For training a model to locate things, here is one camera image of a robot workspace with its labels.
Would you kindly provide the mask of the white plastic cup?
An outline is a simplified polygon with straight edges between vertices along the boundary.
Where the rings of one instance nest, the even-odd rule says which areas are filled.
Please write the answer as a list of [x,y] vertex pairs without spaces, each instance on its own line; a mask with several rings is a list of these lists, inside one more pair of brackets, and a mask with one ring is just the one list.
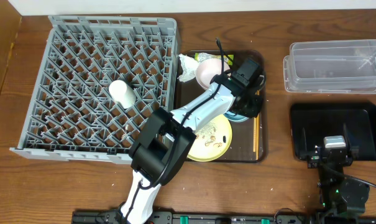
[[115,80],[109,85],[109,93],[112,99],[124,109],[135,104],[136,95],[133,89],[122,80]]

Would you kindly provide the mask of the pink bowl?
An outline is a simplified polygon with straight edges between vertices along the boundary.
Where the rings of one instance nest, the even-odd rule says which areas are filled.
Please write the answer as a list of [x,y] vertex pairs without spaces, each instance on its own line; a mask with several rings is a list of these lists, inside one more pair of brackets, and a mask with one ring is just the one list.
[[221,59],[211,58],[199,63],[196,69],[196,81],[204,90],[209,88],[210,81],[215,75],[221,74],[221,62]]

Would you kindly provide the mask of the light blue bowl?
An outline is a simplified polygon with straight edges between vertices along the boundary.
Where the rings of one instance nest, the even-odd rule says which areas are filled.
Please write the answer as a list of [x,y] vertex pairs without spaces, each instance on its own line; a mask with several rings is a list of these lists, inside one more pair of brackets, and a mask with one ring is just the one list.
[[224,113],[224,116],[229,121],[232,121],[232,122],[235,122],[235,123],[241,123],[241,122],[247,121],[249,119],[248,117],[245,117],[243,115],[239,115],[239,114],[236,114],[236,113],[231,113],[230,111],[228,111],[227,113]]

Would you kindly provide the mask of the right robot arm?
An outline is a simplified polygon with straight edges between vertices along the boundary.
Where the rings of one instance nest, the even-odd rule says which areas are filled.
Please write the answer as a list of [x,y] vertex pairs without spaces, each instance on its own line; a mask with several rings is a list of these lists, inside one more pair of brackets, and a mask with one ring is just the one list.
[[324,137],[323,145],[306,156],[308,168],[318,170],[323,209],[304,217],[302,223],[376,223],[376,219],[360,218],[365,213],[370,188],[376,189],[376,184],[344,173],[343,168],[352,165],[359,148],[351,144],[345,124],[342,130],[342,135]]

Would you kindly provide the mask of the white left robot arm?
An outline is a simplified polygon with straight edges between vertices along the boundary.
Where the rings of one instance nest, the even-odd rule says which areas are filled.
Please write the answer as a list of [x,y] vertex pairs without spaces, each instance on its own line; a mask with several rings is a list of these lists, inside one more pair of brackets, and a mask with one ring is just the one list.
[[253,118],[262,109],[257,94],[266,82],[263,66],[245,59],[237,70],[221,69],[209,88],[177,110],[155,110],[129,149],[132,187],[116,212],[119,223],[145,223],[153,212],[160,187],[181,169],[196,139],[196,132],[215,117],[231,111]]

